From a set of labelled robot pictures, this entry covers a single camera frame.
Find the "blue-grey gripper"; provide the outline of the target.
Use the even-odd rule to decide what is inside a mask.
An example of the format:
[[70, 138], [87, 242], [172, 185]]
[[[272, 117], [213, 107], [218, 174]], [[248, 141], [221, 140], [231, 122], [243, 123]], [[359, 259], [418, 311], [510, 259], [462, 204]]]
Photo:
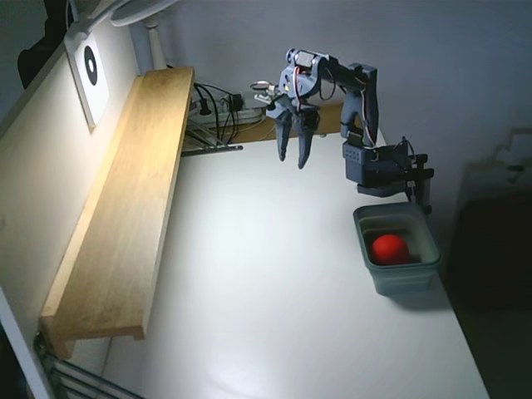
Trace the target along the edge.
[[310, 156], [313, 135], [320, 121], [319, 107], [292, 99], [286, 94], [274, 97], [267, 105], [266, 116], [274, 120], [278, 158], [284, 161], [293, 121], [298, 135], [298, 168], [301, 170]]

